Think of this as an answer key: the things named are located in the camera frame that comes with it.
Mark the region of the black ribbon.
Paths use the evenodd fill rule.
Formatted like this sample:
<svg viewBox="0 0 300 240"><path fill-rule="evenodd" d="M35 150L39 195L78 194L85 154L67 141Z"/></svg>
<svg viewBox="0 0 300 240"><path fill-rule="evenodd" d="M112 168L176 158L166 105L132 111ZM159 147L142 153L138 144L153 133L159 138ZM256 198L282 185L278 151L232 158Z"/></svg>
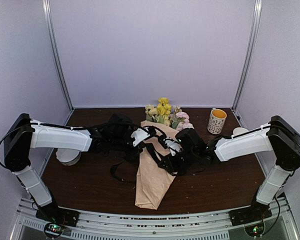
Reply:
<svg viewBox="0 0 300 240"><path fill-rule="evenodd" d="M146 155L150 156L150 163L155 163L156 168L165 170L171 176L178 176L182 173L185 167L185 162L182 152L168 147L170 153L167 155L162 155L159 153L152 143L144 143L142 149L134 158L138 167L141 166L142 159L145 159Z"/></svg>

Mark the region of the pink fake flower stem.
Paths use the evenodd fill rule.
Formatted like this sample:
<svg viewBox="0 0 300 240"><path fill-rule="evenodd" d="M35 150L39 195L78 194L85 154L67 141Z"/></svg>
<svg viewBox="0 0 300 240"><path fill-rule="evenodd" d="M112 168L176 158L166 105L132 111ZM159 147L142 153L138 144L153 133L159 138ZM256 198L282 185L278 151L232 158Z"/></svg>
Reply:
<svg viewBox="0 0 300 240"><path fill-rule="evenodd" d="M190 116L179 106L173 106L172 112L169 115L170 127L181 131L183 129L193 129L194 126L190 123Z"/></svg>

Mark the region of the pale yellow fake flower stem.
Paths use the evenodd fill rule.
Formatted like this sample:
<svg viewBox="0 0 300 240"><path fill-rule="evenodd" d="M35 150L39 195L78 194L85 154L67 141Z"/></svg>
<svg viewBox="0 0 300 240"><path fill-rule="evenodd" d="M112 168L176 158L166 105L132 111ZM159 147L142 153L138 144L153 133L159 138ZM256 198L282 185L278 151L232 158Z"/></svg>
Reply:
<svg viewBox="0 0 300 240"><path fill-rule="evenodd" d="M146 114L146 120L149 122L156 123L156 117L158 114L157 108L154 105L146 105L145 106L145 114Z"/></svg>

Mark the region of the pink and green wrapping paper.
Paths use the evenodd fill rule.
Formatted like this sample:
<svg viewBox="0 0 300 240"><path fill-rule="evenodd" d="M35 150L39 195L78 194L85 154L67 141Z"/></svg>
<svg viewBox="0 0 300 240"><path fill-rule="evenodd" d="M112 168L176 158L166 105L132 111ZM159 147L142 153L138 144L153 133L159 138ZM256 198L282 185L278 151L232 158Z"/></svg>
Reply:
<svg viewBox="0 0 300 240"><path fill-rule="evenodd" d="M141 127L154 126L162 130L167 137L176 141L176 134L179 132L161 123L144 120L140 123ZM153 144L155 149L162 155L168 155L169 149L164 149L156 137L145 141L146 144ZM157 168L156 163L150 163L150 156L145 153L141 166L138 167L136 174L135 206L144 209L157 210L164 196L169 190L175 176L170 175L164 169Z"/></svg>

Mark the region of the bright yellow fake flower stem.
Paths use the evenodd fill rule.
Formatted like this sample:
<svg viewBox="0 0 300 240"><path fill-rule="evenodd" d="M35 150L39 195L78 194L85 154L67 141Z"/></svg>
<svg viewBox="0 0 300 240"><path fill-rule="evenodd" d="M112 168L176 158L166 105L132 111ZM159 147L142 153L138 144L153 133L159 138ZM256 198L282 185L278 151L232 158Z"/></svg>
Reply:
<svg viewBox="0 0 300 240"><path fill-rule="evenodd" d="M166 126L170 126L170 114L171 114L172 106L169 104L169 99L166 97L161 97L158 99L157 105L157 117L156 120L160 124L164 124Z"/></svg>

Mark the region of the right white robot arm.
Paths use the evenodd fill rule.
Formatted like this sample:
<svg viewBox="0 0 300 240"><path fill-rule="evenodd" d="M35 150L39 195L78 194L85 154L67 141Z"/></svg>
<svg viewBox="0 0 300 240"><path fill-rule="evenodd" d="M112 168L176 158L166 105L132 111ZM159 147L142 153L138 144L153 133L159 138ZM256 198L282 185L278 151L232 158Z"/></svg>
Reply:
<svg viewBox="0 0 300 240"><path fill-rule="evenodd" d="M218 136L205 143L193 128L178 132L175 140L159 137L170 154L151 154L159 168L174 175L193 163L227 162L231 159L273 151L276 161L259 187L255 203L246 210L249 220L258 220L289 175L300 167L300 134L282 117L275 115L270 122L248 132Z"/></svg>

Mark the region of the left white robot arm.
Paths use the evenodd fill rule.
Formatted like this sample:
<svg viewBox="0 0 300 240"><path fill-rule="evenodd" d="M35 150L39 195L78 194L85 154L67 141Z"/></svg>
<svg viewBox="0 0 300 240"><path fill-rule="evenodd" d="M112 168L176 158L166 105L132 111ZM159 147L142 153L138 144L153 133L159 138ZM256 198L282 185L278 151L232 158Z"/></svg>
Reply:
<svg viewBox="0 0 300 240"><path fill-rule="evenodd" d="M140 144L151 136L148 127L131 122L124 115L114 114L106 123L94 126L61 126L44 123L22 113L0 140L3 161L0 165L11 171L34 198L42 213L51 222L62 218L53 195L29 159L31 149L56 149L57 159L73 165L81 153L124 151L129 157L139 153Z"/></svg>

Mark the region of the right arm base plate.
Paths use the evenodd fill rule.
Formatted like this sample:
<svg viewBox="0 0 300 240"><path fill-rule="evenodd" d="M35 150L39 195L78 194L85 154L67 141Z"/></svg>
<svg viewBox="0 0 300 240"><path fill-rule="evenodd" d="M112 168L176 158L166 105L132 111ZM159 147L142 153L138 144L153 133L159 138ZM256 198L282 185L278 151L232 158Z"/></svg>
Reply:
<svg viewBox="0 0 300 240"><path fill-rule="evenodd" d="M267 209L264 212L261 212L260 210L252 209L250 207L235 209L229 212L229 217L232 226L245 225L245 224L261 221L271 216L272 216L272 212L269 209Z"/></svg>

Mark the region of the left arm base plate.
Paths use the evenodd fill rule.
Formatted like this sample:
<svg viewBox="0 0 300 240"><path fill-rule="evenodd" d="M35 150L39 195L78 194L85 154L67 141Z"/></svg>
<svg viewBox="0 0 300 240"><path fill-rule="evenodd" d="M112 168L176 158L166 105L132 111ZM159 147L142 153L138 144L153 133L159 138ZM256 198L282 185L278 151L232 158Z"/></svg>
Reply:
<svg viewBox="0 0 300 240"><path fill-rule="evenodd" d="M62 226L76 227L80 213L76 210L65 208L58 209L38 209L35 217L47 222Z"/></svg>

